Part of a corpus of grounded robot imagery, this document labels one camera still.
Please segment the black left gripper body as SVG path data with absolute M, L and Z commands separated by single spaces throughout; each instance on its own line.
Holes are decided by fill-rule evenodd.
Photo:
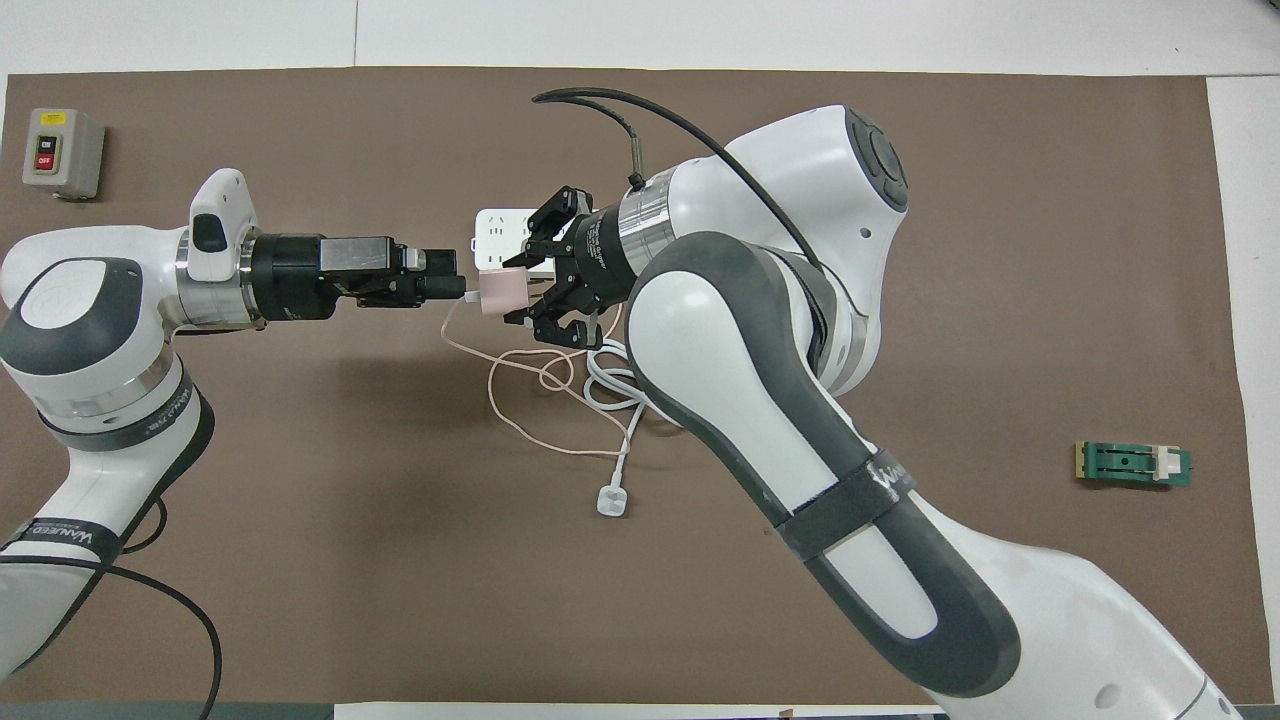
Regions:
M 404 250 L 387 236 L 259 234 L 250 287 L 269 322 L 324 320 L 342 297 L 375 293 L 404 269 Z

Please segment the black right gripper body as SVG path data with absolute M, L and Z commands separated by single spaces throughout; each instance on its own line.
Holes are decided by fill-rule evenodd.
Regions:
M 634 269 L 620 240 L 620 204 L 571 220 L 563 240 L 572 250 L 559 273 L 570 283 L 566 301 L 626 301 Z

